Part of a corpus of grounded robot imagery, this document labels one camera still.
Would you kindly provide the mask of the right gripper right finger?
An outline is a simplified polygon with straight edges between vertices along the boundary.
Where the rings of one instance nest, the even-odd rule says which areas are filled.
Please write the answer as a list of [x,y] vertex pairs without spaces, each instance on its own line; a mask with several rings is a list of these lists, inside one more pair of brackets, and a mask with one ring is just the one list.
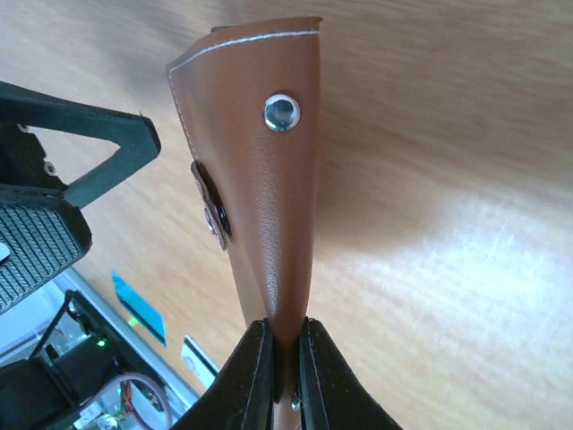
[[399,429],[363,387],[324,325],[304,321],[299,338],[303,429]]

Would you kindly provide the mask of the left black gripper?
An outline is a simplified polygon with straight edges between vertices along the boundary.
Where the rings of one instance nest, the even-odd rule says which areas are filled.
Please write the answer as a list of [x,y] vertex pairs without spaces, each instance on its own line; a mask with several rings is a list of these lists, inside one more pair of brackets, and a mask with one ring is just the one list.
[[[1,312],[5,313],[89,251],[79,208],[154,160],[161,144],[142,115],[94,107],[1,83]],[[20,125],[109,141],[118,150],[67,187],[35,134]]]

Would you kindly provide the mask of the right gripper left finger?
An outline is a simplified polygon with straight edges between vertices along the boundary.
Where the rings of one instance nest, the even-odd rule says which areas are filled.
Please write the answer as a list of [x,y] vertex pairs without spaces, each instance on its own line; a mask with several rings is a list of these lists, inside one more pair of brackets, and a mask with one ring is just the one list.
[[273,333],[252,322],[214,383],[173,425],[177,430],[269,429],[273,401]]

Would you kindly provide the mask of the brown leather card holder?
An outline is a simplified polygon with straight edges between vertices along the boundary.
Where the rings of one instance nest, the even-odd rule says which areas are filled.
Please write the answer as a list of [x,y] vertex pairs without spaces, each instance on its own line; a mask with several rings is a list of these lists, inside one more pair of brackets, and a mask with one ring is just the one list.
[[274,334],[272,425],[296,429],[318,188],[320,23],[296,16],[216,27],[167,66],[205,213],[247,322]]

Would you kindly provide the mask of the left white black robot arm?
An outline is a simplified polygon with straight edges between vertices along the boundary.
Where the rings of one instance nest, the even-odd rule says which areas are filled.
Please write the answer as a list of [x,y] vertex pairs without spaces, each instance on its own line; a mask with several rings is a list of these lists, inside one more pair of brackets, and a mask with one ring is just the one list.
[[[112,142],[115,153],[71,183],[48,162],[35,128]],[[10,83],[1,86],[1,307],[10,310],[89,251],[82,210],[154,160],[153,123],[102,107],[58,99]],[[64,429],[107,391],[119,388],[133,410],[132,385],[144,386],[163,412],[161,381],[82,293],[68,290],[58,309],[85,339],[63,355],[47,353],[45,331],[30,354],[1,368],[4,429]]]

